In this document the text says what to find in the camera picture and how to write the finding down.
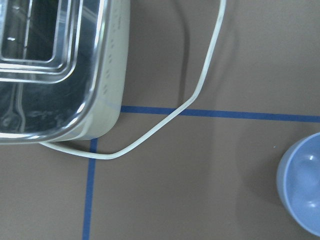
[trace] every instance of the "brown floor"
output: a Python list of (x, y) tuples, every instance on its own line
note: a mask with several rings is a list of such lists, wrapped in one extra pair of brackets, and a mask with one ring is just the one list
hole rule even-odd
[[(131, 1), (123, 105), (157, 111), (191, 94), (218, 6)], [(228, 0), (207, 82), (191, 106), (225, 117), (179, 116), (127, 155), (92, 160), (92, 210), (87, 159), (0, 146), (0, 239), (80, 240), (88, 226), (91, 240), (318, 239), (286, 212), (275, 177), (288, 147), (320, 130), (307, 117), (291, 121), (320, 115), (319, 11), (317, 0)], [(267, 114), (243, 119), (250, 113)], [(99, 151), (121, 149), (163, 117), (122, 113)]]

